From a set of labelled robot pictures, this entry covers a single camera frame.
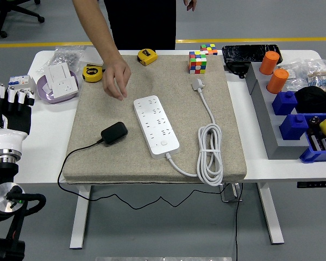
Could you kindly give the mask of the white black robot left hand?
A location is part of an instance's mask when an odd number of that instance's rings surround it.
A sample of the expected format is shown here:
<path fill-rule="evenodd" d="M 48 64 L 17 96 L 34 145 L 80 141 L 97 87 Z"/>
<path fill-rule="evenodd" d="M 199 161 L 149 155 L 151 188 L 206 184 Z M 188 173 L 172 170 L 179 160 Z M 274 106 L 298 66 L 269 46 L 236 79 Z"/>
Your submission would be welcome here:
<path fill-rule="evenodd" d="M 22 142 L 30 133 L 35 93 L 27 86 L 29 76 L 5 86 L 0 83 L 0 150 L 21 152 Z"/>

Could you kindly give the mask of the person's right hand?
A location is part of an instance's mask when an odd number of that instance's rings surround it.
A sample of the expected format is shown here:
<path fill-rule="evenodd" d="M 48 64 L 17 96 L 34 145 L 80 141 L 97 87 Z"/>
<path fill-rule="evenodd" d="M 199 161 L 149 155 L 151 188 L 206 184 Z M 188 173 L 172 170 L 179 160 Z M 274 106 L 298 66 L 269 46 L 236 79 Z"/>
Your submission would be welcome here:
<path fill-rule="evenodd" d="M 104 65 L 103 90 L 108 96 L 122 101 L 127 97 L 126 87 L 131 76 L 130 67 L 121 56 L 106 60 Z"/>

